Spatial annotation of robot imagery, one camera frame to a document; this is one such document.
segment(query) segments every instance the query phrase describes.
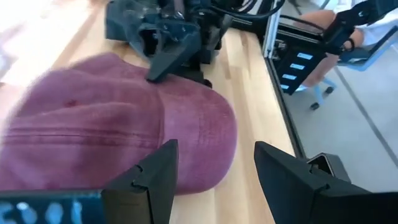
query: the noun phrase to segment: person's leg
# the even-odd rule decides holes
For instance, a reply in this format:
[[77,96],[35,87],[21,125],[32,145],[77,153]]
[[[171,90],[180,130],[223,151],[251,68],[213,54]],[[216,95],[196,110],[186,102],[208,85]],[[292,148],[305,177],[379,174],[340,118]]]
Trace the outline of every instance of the person's leg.
[[[336,14],[331,10],[319,10],[315,12],[309,12],[300,17],[300,19],[314,23],[323,29],[327,29],[330,24],[335,19]],[[306,24],[301,24],[299,22],[295,22],[294,26],[299,27],[301,29],[309,30],[312,32],[321,32],[317,28],[311,27]],[[356,29],[354,33],[351,35],[351,38],[355,44],[355,47],[362,46],[364,35],[362,31]],[[345,42],[346,49],[352,48],[351,43],[349,41]],[[320,83],[325,75],[337,64],[338,55],[332,55],[326,53],[327,57],[324,58],[318,66],[314,69],[314,71],[307,77],[307,79],[303,82],[303,85],[307,87],[312,87],[318,83]]]

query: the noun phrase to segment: wooden table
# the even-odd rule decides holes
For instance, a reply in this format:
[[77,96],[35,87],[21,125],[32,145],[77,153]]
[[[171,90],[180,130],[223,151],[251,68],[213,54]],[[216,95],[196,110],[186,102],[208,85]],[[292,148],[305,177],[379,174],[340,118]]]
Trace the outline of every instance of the wooden table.
[[[100,1],[90,7],[90,15],[64,46],[52,68],[101,52],[115,52],[131,64],[148,66],[126,44],[104,39],[103,6]],[[249,33],[229,30],[219,56],[211,65],[204,65],[203,71],[213,83],[213,89],[234,108],[238,120],[238,148],[231,170],[214,189],[175,198],[170,223],[273,223],[257,178],[254,143],[261,140],[289,154],[294,152],[257,38]],[[14,83],[0,87],[0,99],[7,98],[7,93],[17,95],[22,87],[15,86],[17,84]]]

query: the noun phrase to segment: blue label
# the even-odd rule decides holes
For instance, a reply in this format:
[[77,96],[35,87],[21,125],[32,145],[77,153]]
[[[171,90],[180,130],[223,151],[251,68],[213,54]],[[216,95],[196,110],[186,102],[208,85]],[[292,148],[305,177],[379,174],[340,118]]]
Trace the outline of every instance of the blue label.
[[304,59],[307,59],[307,60],[311,60],[313,58],[312,55],[305,54],[305,53],[298,53],[297,57],[304,58]]
[[297,64],[294,64],[294,63],[291,64],[290,67],[291,68],[296,68],[296,69],[299,69],[299,70],[303,70],[305,68],[304,65],[297,65]]
[[290,80],[295,80],[295,79],[297,78],[297,76],[285,74],[285,75],[282,75],[282,78],[286,78],[286,79],[290,79]]

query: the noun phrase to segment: baseball cap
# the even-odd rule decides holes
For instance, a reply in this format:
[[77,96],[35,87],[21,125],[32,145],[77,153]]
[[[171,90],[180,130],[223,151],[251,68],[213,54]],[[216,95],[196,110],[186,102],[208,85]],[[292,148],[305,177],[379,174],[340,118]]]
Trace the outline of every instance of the baseball cap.
[[233,110],[212,89],[178,76],[153,84],[115,54],[35,82],[11,118],[0,190],[102,187],[169,139],[178,140],[178,194],[213,188],[236,149]]

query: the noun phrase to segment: chair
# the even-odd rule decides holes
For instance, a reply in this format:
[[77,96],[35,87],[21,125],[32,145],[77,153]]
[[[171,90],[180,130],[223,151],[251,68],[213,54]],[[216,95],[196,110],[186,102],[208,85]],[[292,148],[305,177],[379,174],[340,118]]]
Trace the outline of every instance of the chair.
[[[390,31],[374,45],[358,47],[351,52],[347,51],[342,53],[340,55],[338,66],[345,66],[353,70],[363,72],[396,42],[398,42],[398,26],[392,27]],[[323,83],[329,85],[325,90],[325,94],[327,95],[337,88],[337,85],[330,79],[325,78]],[[316,110],[323,104],[323,93],[319,85],[314,86],[313,89],[317,101],[313,103],[310,108],[311,110]]]

